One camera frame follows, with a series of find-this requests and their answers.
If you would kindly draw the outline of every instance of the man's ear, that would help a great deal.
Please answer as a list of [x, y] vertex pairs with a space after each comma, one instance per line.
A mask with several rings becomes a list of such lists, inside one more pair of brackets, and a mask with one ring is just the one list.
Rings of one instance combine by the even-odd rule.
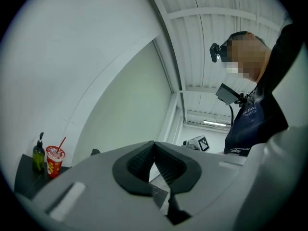
[[254, 40], [256, 38], [255, 35], [253, 33], [250, 33], [250, 32], [246, 33], [246, 35], [248, 36], [248, 39], [250, 39], [250, 40]]

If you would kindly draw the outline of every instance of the ceiling beam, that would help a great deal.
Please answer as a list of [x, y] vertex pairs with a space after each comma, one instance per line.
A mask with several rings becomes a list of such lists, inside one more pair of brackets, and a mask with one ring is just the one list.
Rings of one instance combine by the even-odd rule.
[[[162, 19], [165, 23], [166, 29], [168, 31], [169, 37], [170, 37], [170, 41], [171, 41], [171, 46], [173, 48], [174, 54], [175, 54], [175, 61], [177, 63], [178, 66], [178, 70], [179, 70], [179, 75], [180, 75], [180, 82], [181, 82], [181, 87], [182, 90], [185, 91], [186, 90], [186, 85], [185, 85], [185, 62], [183, 59], [183, 52], [181, 52], [181, 49], [179, 47], [179, 43], [178, 40], [176, 38], [171, 20], [168, 16], [168, 13], [166, 11], [166, 8], [162, 2], [162, 0], [154, 0], [161, 16]], [[185, 119], [187, 119], [187, 97], [185, 96], [185, 93], [183, 93], [183, 100], [184, 100], [184, 114], [185, 114]]]
[[269, 28], [274, 29], [277, 32], [279, 32], [280, 30], [280, 26], [261, 16], [257, 17], [257, 15], [253, 13], [245, 12], [242, 10], [228, 9], [228, 8], [216, 8], [216, 7], [194, 8], [194, 9], [180, 10], [173, 13], [169, 13], [168, 16], [170, 19], [176, 19], [184, 16], [200, 15], [200, 14], [230, 15], [258, 22], [260, 24], [268, 26]]
[[209, 87], [186, 87], [185, 91], [181, 91], [181, 93], [187, 93], [187, 92], [191, 92], [191, 93], [197, 93], [197, 94], [205, 94], [205, 93], [216, 93], [218, 91], [218, 88], [209, 88]]
[[195, 116], [195, 117], [201, 117], [201, 118], [209, 118], [209, 119], [215, 119], [217, 120], [219, 118], [219, 120], [221, 121], [225, 121], [227, 123], [230, 123], [231, 117], [229, 116], [225, 116], [225, 115], [215, 115], [215, 114], [208, 114], [208, 113], [203, 113], [203, 112], [196, 112], [196, 111], [187, 111], [187, 115], [190, 116]]
[[201, 124], [197, 124], [193, 122], [184, 122], [183, 125], [186, 127], [190, 127], [190, 128], [196, 128], [200, 130], [217, 132], [217, 133], [225, 133], [225, 134], [228, 134], [230, 130], [230, 128], [208, 128], [205, 126], [201, 126]]

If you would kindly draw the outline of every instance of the person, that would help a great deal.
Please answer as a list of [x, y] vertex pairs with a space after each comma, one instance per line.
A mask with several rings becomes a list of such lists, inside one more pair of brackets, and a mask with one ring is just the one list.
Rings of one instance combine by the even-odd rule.
[[232, 34], [222, 45], [226, 52], [221, 60], [227, 72], [257, 84], [225, 139], [224, 154], [248, 156], [252, 146], [265, 143], [288, 128], [272, 91], [291, 67], [302, 44], [296, 26], [290, 24], [283, 28], [272, 50], [262, 39], [246, 31]]

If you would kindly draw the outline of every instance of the ceiling light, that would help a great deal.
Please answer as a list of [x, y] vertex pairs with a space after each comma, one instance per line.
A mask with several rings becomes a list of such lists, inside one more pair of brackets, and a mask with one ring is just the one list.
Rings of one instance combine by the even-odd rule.
[[218, 126], [223, 126], [223, 127], [227, 125], [227, 124], [216, 123], [216, 122], [211, 122], [211, 121], [203, 121], [203, 122], [207, 124], [218, 125]]

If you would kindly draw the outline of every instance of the white wall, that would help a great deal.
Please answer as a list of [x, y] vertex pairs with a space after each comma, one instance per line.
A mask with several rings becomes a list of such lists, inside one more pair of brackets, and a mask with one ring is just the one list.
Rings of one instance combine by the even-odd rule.
[[153, 43], [121, 70], [98, 100], [78, 140], [73, 165], [123, 146], [156, 141], [171, 90]]
[[225, 149], [225, 139], [227, 134], [206, 131], [198, 128], [191, 128], [187, 126], [183, 126], [181, 134], [179, 135], [178, 141], [176, 145], [183, 145], [183, 141], [191, 140], [197, 136], [204, 135], [210, 149], [207, 151], [209, 153], [219, 153], [223, 152]]
[[71, 166], [80, 133], [120, 70], [161, 33], [148, 0], [28, 0], [0, 49], [0, 165], [11, 188], [39, 133]]

